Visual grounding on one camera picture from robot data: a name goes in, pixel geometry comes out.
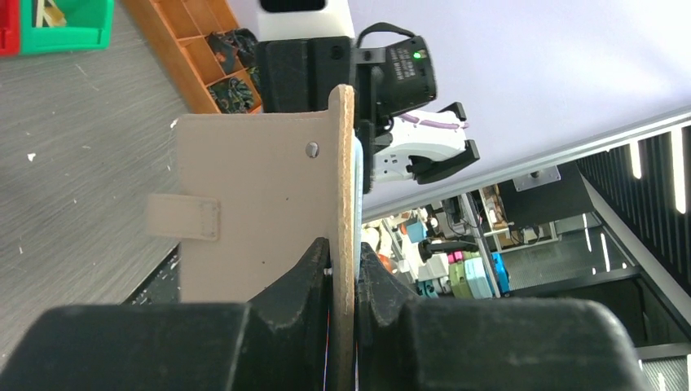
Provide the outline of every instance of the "black panel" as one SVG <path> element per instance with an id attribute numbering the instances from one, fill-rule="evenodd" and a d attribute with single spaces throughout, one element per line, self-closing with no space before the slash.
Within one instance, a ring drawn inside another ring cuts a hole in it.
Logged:
<path id="1" fill-rule="evenodd" d="M 683 140 L 688 209 L 691 127 L 683 129 Z M 691 294 L 691 228 L 689 214 L 679 213 L 675 207 L 671 136 L 665 133 L 641 140 L 639 149 L 641 179 L 633 176 L 628 146 L 583 158 L 578 166 L 636 237 Z"/>
<path id="2" fill-rule="evenodd" d="M 516 191 L 513 181 L 499 184 L 506 217 L 515 227 L 554 222 L 593 210 L 576 163 L 560 165 L 559 174 L 560 181 L 526 191 Z"/>

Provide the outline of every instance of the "strap tab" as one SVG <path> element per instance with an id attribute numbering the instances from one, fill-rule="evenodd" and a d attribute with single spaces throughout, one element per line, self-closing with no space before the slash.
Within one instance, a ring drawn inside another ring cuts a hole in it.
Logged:
<path id="1" fill-rule="evenodd" d="M 220 208 L 213 198 L 151 194 L 147 233 L 178 239 L 218 240 Z"/>

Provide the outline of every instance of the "metal bracket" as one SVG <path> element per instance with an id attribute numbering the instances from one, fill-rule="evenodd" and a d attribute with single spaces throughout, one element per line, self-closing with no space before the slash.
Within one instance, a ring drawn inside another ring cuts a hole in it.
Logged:
<path id="1" fill-rule="evenodd" d="M 561 175 L 559 168 L 553 166 L 514 178 L 513 185 L 516 187 L 516 191 L 526 191 L 556 181 L 561 181 Z"/>

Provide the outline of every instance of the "plastic bin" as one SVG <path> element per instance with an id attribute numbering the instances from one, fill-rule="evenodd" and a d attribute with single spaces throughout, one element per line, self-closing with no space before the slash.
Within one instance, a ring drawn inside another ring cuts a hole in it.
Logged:
<path id="1" fill-rule="evenodd" d="M 0 0 L 0 55 L 20 51 L 20 0 Z"/>
<path id="2" fill-rule="evenodd" d="M 65 14 L 67 27 L 54 28 L 34 27 L 34 1 L 20 1 L 22 55 L 94 51 L 110 44 L 115 0 L 55 0 Z"/>

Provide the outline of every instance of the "white wall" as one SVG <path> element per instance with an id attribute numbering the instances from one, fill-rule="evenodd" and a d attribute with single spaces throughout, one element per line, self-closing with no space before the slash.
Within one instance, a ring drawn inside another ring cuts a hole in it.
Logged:
<path id="1" fill-rule="evenodd" d="M 257 2 L 228 2 L 241 23 L 256 25 Z M 366 219 L 509 179 L 511 168 L 537 158 L 691 111 L 690 1 L 350 0 L 350 9 L 356 32 L 388 21 L 425 37 L 439 89 L 428 109 L 462 102 L 481 154 L 443 182 L 375 184 Z"/>

